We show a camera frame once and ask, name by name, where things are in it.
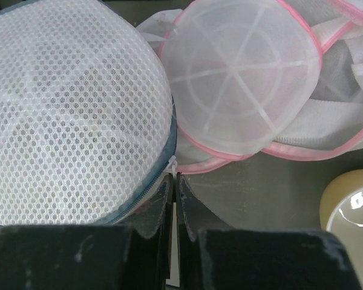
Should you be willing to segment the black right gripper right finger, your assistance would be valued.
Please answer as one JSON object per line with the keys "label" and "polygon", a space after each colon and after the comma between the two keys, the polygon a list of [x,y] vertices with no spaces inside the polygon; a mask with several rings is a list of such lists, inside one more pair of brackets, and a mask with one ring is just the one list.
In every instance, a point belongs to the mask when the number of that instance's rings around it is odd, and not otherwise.
{"label": "black right gripper right finger", "polygon": [[340,241],[320,230],[231,227],[175,180],[182,289],[360,289]]}

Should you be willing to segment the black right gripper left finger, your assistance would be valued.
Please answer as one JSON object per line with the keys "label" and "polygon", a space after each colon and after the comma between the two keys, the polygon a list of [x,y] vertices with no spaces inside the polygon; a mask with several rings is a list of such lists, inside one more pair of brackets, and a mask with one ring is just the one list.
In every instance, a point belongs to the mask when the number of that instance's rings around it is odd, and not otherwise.
{"label": "black right gripper left finger", "polygon": [[0,229],[0,289],[164,289],[173,178],[112,225]]}

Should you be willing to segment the blue zipper white mesh bag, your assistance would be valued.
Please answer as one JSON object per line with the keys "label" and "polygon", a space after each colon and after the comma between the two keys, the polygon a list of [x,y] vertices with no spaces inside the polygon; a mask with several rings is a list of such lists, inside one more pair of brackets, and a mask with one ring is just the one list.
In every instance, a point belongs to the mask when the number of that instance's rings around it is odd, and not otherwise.
{"label": "blue zipper white mesh bag", "polygon": [[0,10],[0,228],[116,223],[176,141],[163,65],[104,2]]}

